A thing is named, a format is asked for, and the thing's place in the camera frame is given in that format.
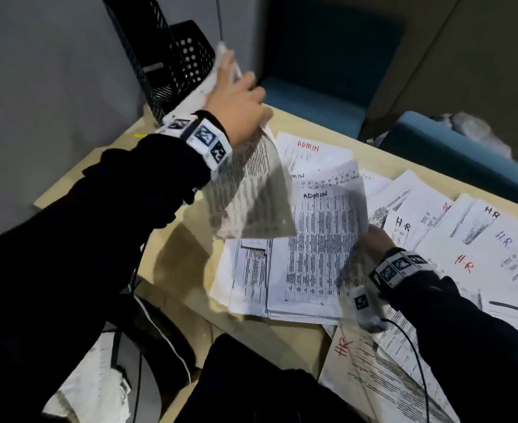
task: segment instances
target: black sleeve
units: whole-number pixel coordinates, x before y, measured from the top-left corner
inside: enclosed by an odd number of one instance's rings
[[[514,327],[461,297],[450,277],[431,271],[407,277],[387,294],[416,328],[421,356],[461,422],[518,421]]]
[[[0,235],[0,402],[20,418],[39,415],[97,340],[150,232],[210,179],[196,151],[165,135],[109,149],[83,173]]]

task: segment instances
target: hand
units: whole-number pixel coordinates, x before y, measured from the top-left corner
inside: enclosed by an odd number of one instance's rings
[[[382,229],[369,224],[368,230],[363,233],[355,247],[360,248],[365,254],[371,257],[375,264],[380,263],[386,252],[394,248],[396,244],[388,237]]]
[[[255,74],[247,72],[237,82],[230,83],[234,66],[234,52],[227,51],[222,58],[216,86],[206,101],[205,110],[216,116],[227,133],[232,148],[246,142],[255,130],[273,116],[273,110],[261,103],[267,95],[265,89],[256,87]]]

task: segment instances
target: wooden table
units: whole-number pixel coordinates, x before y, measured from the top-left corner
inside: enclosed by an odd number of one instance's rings
[[[518,218],[518,205],[513,202],[284,111],[274,109],[274,112],[274,118],[269,125],[275,136],[279,131],[285,131],[348,148],[358,160],[359,168],[392,179],[411,169],[424,182],[451,199],[456,199],[460,193],[468,193]],[[38,198],[35,205],[44,208],[64,196],[83,176],[81,171],[97,163],[105,149],[132,149],[141,139],[135,135],[148,134],[155,129],[155,121],[149,111],[146,111],[112,145],[94,149]],[[178,210],[174,222],[151,234],[139,274],[280,368],[302,368],[317,377],[329,346],[328,338],[321,327],[232,315],[224,306],[208,297],[223,242],[212,237],[212,231],[206,222],[206,205],[200,194],[193,205],[183,206]]]

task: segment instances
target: teal chair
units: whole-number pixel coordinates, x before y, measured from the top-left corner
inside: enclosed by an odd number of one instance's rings
[[[402,114],[379,148],[518,203],[518,162],[424,115]]]
[[[266,103],[357,139],[404,34],[397,20],[321,0],[272,0]]]

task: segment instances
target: chair backrest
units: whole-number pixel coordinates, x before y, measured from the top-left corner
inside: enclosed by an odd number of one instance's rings
[[[272,0],[265,75],[368,107],[404,34],[400,20],[322,0]]]
[[[402,114],[379,148],[518,203],[518,162],[419,113]]]

